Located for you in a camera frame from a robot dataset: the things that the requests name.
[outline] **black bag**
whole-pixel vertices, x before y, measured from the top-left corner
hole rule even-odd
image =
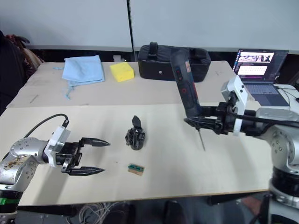
[[[138,54],[140,76],[147,79],[174,81],[170,56],[180,49],[189,54],[194,81],[203,81],[211,63],[211,58],[205,49],[158,46],[156,42],[143,45],[140,49]]]
[[[24,56],[0,31],[0,114],[26,83]]]

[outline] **black cable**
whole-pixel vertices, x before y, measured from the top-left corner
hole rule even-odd
[[[277,86],[277,89],[279,90],[283,90],[284,92],[287,92],[285,90],[296,90],[296,89],[292,89],[292,88],[280,88]],[[298,98],[298,97],[295,97],[293,94],[291,94],[290,92],[287,92],[288,94],[290,94],[291,96],[293,96],[294,98]]]
[[[63,116],[65,117],[65,120],[62,124],[63,127],[67,127],[67,125],[69,124],[69,118],[63,114],[63,113],[58,113],[58,114],[54,114],[48,118],[46,118],[45,120],[42,120],[41,122],[39,122],[37,125],[35,125],[25,136],[24,138],[28,137],[29,135],[31,135],[31,133],[33,133],[33,131],[35,131],[40,125],[42,125],[43,123],[45,123],[46,121],[52,119],[52,118],[55,118],[55,117],[58,117],[58,116]]]
[[[249,224],[255,224],[257,222],[259,216],[260,216],[260,214],[257,214],[256,216],[254,216]]]
[[[282,89],[282,91],[285,92],[286,97],[288,97],[289,110],[291,110],[291,102],[290,102],[289,95],[287,94],[288,92],[286,92],[284,89]]]
[[[243,120],[250,120],[254,122],[261,122],[261,123],[266,123],[269,125],[284,125],[284,126],[289,126],[289,127],[296,127],[299,128],[299,122],[296,121],[291,121],[291,120],[272,120],[272,119],[264,119],[264,118],[256,118],[248,115],[239,115],[235,114],[232,110],[232,106],[228,106],[227,108],[228,114],[232,115],[233,117],[237,119],[243,119]]]
[[[292,97],[294,97],[295,99],[297,99],[297,97],[295,97],[293,94],[291,94],[291,93],[289,93],[289,92],[287,92],[287,91],[285,91],[284,89],[282,89],[284,92],[286,92],[286,93],[288,93],[288,94],[290,94]]]

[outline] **white wall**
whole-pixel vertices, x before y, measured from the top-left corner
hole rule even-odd
[[[132,50],[125,0],[0,0],[0,30],[31,48]]]
[[[299,0],[131,0],[135,49],[299,51]]]

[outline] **laptop screen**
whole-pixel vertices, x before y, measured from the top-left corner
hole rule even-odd
[[[239,49],[233,70],[242,81],[274,82],[287,50]]]

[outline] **bag handle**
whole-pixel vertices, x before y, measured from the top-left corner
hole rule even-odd
[[[157,51],[158,51],[158,43],[157,42],[150,42],[149,43],[149,60],[157,60]]]

